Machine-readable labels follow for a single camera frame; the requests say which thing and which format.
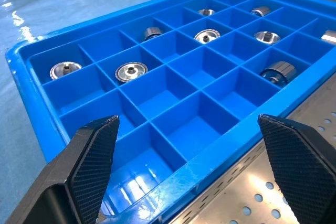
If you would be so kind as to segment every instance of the black object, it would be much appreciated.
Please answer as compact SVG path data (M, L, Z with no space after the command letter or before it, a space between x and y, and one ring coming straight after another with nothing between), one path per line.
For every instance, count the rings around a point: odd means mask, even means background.
M7 223L95 223L110 179L118 128L118 116L81 127L41 171Z
M275 181L301 224L336 223L336 150L312 127L258 119Z

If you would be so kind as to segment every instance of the textured gripper pad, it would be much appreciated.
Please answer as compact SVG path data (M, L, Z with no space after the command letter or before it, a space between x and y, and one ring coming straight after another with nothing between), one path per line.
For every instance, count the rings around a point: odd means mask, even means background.
M117 116L103 122L94 121L87 128L98 128L93 132L82 159L71 177L71 193L75 199L82 223L96 222L100 205L106 191L110 175L119 119Z
M299 223L336 223L335 149L313 128L260 115L275 181Z

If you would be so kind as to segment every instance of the blue plastic tray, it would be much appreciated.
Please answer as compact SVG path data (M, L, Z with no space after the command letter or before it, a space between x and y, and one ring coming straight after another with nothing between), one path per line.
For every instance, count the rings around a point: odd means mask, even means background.
M249 12L261 5L272 12ZM336 50L320 40L335 15L324 0L153 0L20 43L7 60L47 161L82 125L120 116L106 222L165 221L261 138L259 113L287 115L335 71ZM164 34L143 42L150 26ZM193 39L206 28L221 37ZM258 42L263 30L282 40ZM259 76L279 60L300 74L282 90ZM61 61L83 68L52 81ZM130 61L149 72L121 84L114 73Z

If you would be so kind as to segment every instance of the perforated metal plate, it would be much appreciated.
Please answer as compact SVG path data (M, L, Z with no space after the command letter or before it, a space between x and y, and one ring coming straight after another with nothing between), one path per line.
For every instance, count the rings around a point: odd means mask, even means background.
M336 148L336 74L288 118L310 125ZM170 224L298 224L268 161L263 140Z

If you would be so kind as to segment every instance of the floor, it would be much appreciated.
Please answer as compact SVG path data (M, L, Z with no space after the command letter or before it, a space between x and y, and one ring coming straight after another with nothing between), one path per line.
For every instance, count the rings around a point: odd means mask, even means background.
M6 50L20 40L144 1L148 0L0 0L0 223L46 164L5 61Z

